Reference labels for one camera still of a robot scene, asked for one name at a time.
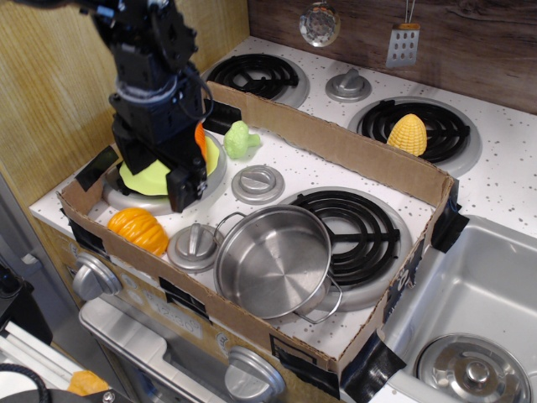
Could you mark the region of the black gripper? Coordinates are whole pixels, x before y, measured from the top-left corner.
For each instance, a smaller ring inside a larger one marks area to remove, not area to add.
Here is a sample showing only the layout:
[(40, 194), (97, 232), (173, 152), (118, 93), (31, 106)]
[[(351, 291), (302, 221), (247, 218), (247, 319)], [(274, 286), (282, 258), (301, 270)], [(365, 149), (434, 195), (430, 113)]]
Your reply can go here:
[(130, 171), (136, 175), (158, 160), (171, 170), (166, 185), (172, 211), (199, 201), (207, 186), (206, 162), (195, 140), (204, 112), (201, 86), (187, 83), (154, 102), (132, 102), (119, 92), (109, 101), (115, 109), (112, 131)]

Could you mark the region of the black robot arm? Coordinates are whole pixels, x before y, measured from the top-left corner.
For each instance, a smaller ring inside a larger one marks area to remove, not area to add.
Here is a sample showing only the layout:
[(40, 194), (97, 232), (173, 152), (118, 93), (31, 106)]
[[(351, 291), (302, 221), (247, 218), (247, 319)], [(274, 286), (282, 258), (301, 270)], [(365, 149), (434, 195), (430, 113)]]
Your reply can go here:
[(112, 53), (116, 91), (112, 133), (129, 170), (163, 163), (169, 204), (183, 212), (202, 198), (206, 162), (195, 140), (213, 109), (210, 89), (191, 62), (196, 31), (172, 1), (76, 1)]

